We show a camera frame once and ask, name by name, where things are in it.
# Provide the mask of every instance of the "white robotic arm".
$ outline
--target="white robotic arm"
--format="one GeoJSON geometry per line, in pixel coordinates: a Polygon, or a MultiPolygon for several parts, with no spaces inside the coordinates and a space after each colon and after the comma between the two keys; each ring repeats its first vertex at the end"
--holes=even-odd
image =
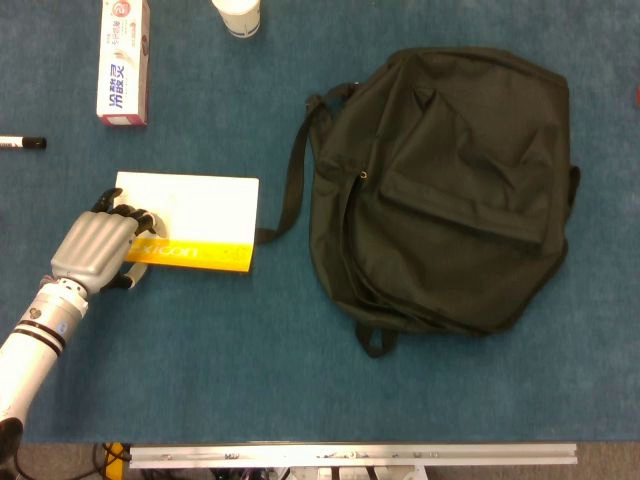
{"type": "Polygon", "coordinates": [[[51,259],[45,283],[0,348],[0,462],[18,449],[29,405],[78,323],[91,295],[132,288],[146,270],[120,267],[136,235],[155,218],[128,205],[111,209],[121,189],[107,190],[75,221],[51,259]]]}

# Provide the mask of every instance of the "yellow cable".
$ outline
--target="yellow cable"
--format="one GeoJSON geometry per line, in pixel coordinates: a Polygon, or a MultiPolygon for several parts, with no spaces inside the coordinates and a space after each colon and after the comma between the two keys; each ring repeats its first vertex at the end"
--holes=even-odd
{"type": "MultiPolygon", "coordinates": [[[[116,455],[120,455],[124,452],[124,447],[120,443],[112,443],[109,448],[116,455]]],[[[112,459],[113,456],[110,453],[107,453],[107,462],[112,459]]],[[[124,478],[124,462],[119,458],[116,459],[112,464],[107,466],[107,471],[105,473],[111,480],[122,480],[124,478]]]]}

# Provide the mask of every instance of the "red logo on box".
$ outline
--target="red logo on box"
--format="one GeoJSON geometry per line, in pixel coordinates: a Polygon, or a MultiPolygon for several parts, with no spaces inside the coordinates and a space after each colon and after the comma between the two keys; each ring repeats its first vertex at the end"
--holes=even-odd
{"type": "Polygon", "coordinates": [[[111,12],[113,12],[116,17],[126,17],[127,15],[129,15],[130,11],[131,5],[129,5],[129,2],[127,2],[127,0],[118,0],[113,5],[113,9],[111,10],[111,12]]]}

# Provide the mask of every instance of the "floor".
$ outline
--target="floor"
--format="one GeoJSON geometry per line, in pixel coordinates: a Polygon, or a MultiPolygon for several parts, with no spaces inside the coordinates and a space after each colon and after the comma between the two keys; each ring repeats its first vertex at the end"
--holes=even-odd
{"type": "MultiPolygon", "coordinates": [[[[93,468],[91,445],[24,445],[20,450],[23,470],[36,480],[58,480],[74,477],[93,468]]],[[[429,468],[429,480],[639,480],[640,442],[582,443],[578,449],[578,465],[545,467],[441,467],[429,468]]],[[[13,472],[12,464],[7,466],[13,472]]],[[[176,471],[173,477],[160,478],[213,479],[207,470],[176,471]]],[[[17,479],[9,475],[6,479],[17,479]]],[[[99,479],[98,475],[87,477],[99,479]]],[[[125,479],[144,478],[139,471],[127,471],[125,479]]]]}

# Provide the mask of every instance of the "yellow stripe on book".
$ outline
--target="yellow stripe on book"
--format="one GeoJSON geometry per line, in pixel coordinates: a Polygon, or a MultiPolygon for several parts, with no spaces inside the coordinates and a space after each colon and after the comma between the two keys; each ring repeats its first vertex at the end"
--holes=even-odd
{"type": "Polygon", "coordinates": [[[137,238],[127,261],[248,272],[253,245],[137,238]]]}

